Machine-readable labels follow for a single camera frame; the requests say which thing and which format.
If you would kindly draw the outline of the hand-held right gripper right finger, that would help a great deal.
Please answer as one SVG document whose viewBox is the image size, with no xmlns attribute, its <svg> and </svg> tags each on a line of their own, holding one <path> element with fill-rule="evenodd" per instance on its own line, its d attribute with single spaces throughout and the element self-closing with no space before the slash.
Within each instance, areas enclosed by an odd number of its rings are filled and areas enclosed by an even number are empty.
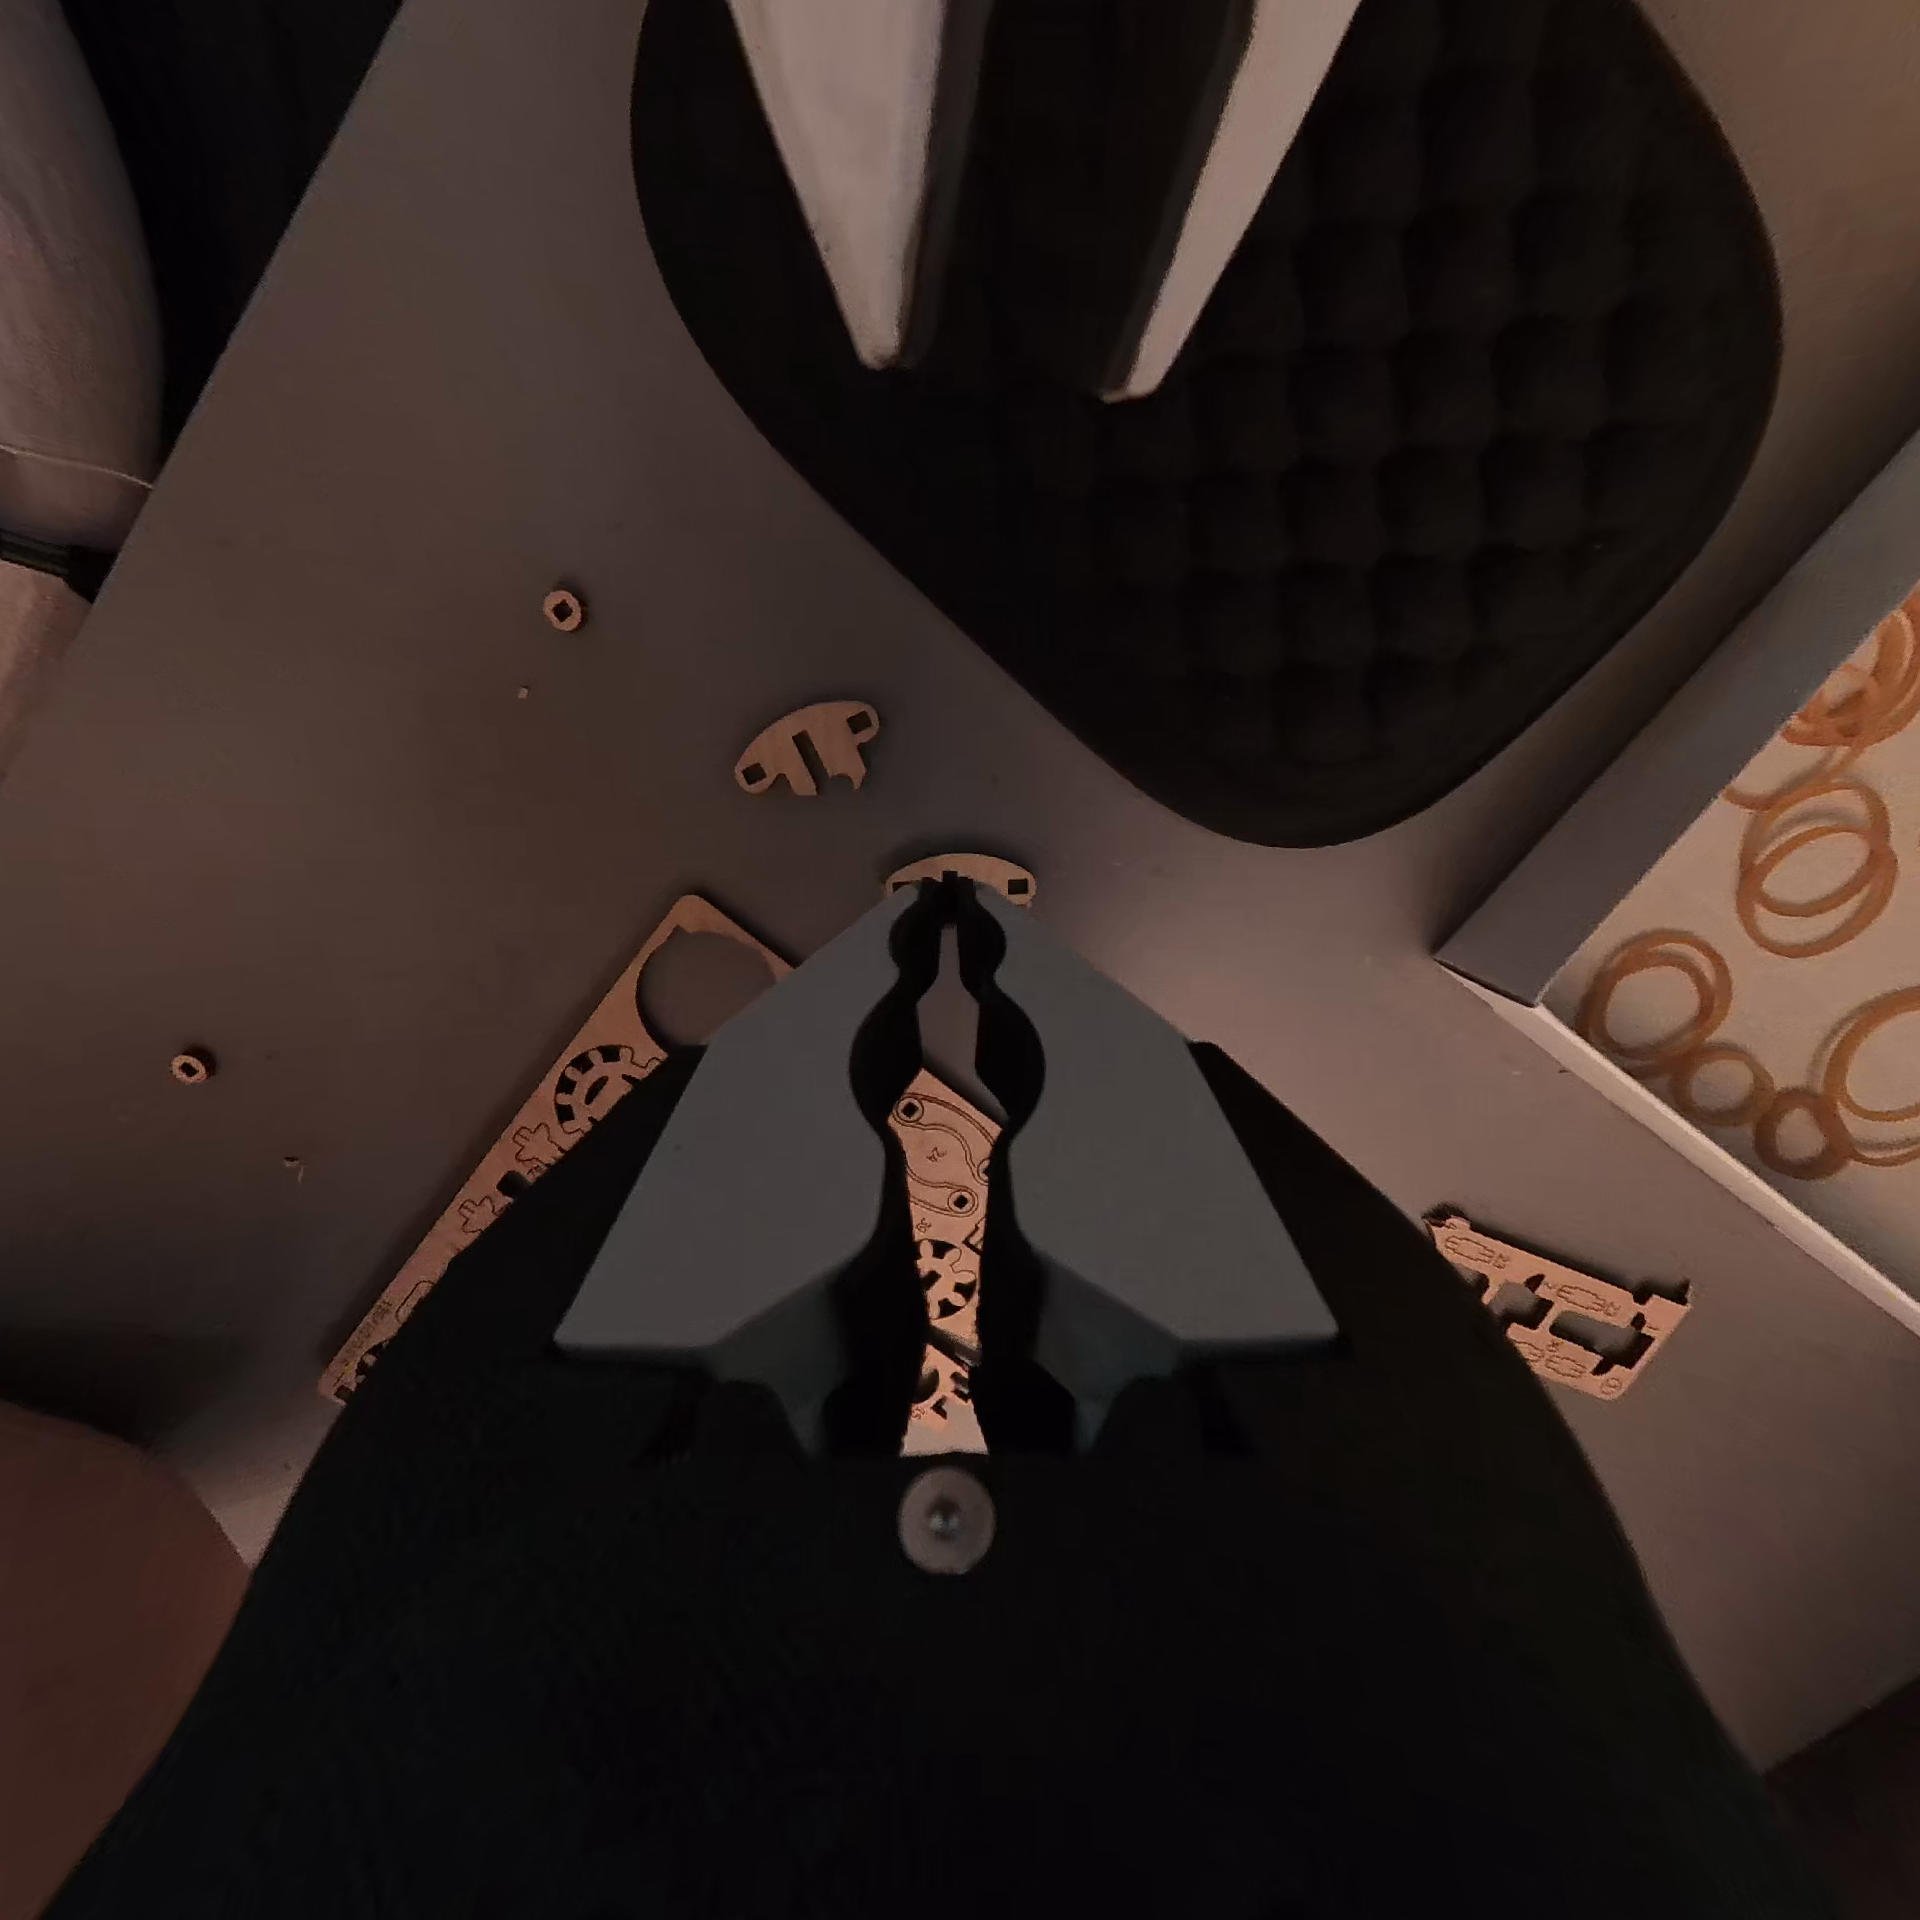
<svg viewBox="0 0 1920 1920">
<path fill-rule="evenodd" d="M 995 892 L 953 886 L 953 931 L 1005 1117 L 974 1361 L 990 1452 L 1089 1449 L 1144 1380 L 1333 1352 L 1193 1045 Z"/>
</svg>

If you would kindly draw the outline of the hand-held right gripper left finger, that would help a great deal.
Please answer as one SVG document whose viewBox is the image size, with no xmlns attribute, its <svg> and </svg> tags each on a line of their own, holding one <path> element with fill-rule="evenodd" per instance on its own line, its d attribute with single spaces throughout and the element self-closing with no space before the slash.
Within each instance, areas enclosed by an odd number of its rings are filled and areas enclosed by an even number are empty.
<svg viewBox="0 0 1920 1920">
<path fill-rule="evenodd" d="M 940 924 L 894 892 L 704 1049 L 554 1331 L 766 1385 L 809 1449 L 900 1452 L 929 1334 L 893 1105 Z"/>
</svg>

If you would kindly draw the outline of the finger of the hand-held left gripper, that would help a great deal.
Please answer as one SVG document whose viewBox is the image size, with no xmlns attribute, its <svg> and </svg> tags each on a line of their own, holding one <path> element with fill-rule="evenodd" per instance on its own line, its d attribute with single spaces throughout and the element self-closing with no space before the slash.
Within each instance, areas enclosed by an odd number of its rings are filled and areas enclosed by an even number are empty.
<svg viewBox="0 0 1920 1920">
<path fill-rule="evenodd" d="M 760 108 L 857 361 L 938 332 L 990 4 L 733 4 Z"/>
<path fill-rule="evenodd" d="M 1102 369 L 1102 399 L 1156 392 L 1272 186 L 1350 30 L 1356 4 L 1229 4 L 1200 80 L 1145 264 Z"/>
</svg>

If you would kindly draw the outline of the large plywood parts sheet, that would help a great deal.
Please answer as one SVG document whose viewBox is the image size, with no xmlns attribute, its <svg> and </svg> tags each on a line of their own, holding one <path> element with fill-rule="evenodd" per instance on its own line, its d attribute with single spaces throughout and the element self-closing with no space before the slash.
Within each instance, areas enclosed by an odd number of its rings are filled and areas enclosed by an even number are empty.
<svg viewBox="0 0 1920 1920">
<path fill-rule="evenodd" d="M 396 1279 L 380 1289 L 333 1355 L 318 1378 L 324 1404 L 349 1404 L 398 1329 L 441 1283 L 444 1267 L 665 1066 L 666 1045 L 646 1025 L 642 984 L 665 948 L 695 938 L 744 950 L 766 983 L 792 971 L 774 948 L 708 899 L 678 899 L 533 1082 L 504 1131 L 481 1152 Z M 906 1211 L 929 1318 L 917 1397 L 900 1436 L 900 1455 L 982 1455 L 988 1440 L 974 1409 L 977 1297 L 998 1127 L 933 1071 L 917 1071 L 893 1105 L 893 1131 L 900 1140 Z"/>
</svg>

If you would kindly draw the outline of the curved wooden model part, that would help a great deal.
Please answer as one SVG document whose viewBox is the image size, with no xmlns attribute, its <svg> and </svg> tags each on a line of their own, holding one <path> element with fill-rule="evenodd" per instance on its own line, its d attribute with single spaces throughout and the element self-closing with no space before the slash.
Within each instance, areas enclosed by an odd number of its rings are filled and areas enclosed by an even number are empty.
<svg viewBox="0 0 1920 1920">
<path fill-rule="evenodd" d="M 1040 896 L 1040 882 L 1023 863 L 995 856 L 995 853 L 938 853 L 922 856 L 894 873 L 886 874 L 881 892 L 890 899 L 894 892 L 912 892 L 923 882 L 964 879 L 974 882 L 982 892 L 995 892 L 1014 906 L 1034 906 Z"/>
<path fill-rule="evenodd" d="M 865 747 L 877 740 L 881 719 L 871 703 L 815 703 L 766 724 L 740 753 L 733 779 L 740 791 L 761 796 L 785 788 L 793 796 L 821 796 L 824 783 L 844 779 L 860 788 Z"/>
</svg>

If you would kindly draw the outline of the black padded wrist rest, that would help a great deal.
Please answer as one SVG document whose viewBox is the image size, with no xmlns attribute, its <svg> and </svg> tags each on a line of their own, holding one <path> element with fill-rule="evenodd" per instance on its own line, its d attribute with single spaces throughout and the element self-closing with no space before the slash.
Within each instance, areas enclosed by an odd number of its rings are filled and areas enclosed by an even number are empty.
<svg viewBox="0 0 1920 1920">
<path fill-rule="evenodd" d="M 1361 4 L 1169 374 L 1122 280 L 1249 4 L 988 4 L 936 316 L 860 366 L 724 4 L 649 4 L 666 293 L 782 459 L 1144 795 L 1255 846 L 1447 796 L 1691 564 L 1781 294 L 1633 4 Z"/>
</svg>

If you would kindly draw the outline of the wooden rings in tray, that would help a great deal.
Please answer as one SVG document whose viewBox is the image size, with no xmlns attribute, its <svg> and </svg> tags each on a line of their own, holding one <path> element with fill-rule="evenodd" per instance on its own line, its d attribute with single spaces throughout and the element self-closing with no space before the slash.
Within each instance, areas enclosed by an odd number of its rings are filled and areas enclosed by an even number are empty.
<svg viewBox="0 0 1920 1920">
<path fill-rule="evenodd" d="M 1798 1183 L 1916 1165 L 1916 594 L 1580 960 L 1571 1030 Z"/>
</svg>

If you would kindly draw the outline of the white cardboard tray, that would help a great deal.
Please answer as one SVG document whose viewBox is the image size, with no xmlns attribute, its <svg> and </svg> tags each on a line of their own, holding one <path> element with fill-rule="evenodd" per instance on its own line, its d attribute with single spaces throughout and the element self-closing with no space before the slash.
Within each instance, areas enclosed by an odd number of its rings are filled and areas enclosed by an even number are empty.
<svg viewBox="0 0 1920 1920">
<path fill-rule="evenodd" d="M 1763 734 L 1812 694 L 1817 672 L 1834 669 L 1841 645 L 1863 641 L 1869 622 L 1887 616 L 1915 584 L 1916 438 L 1908 438 L 1434 950 L 1434 964 L 1508 1025 L 1906 1331 L 1916 1331 L 1916 1297 L 1906 1284 L 1603 1061 L 1545 997 L 1710 796 L 1760 750 Z"/>
</svg>

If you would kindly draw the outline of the small plywood frame offcut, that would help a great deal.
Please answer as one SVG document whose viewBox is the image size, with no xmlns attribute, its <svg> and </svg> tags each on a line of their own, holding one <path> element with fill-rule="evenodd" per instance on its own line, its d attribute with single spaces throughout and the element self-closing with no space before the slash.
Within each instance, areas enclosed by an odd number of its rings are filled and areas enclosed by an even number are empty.
<svg viewBox="0 0 1920 1920">
<path fill-rule="evenodd" d="M 1470 1283 L 1528 1368 L 1616 1404 L 1687 1323 L 1691 1284 L 1610 1283 L 1493 1237 L 1460 1212 L 1427 1217 L 1434 1251 Z"/>
</svg>

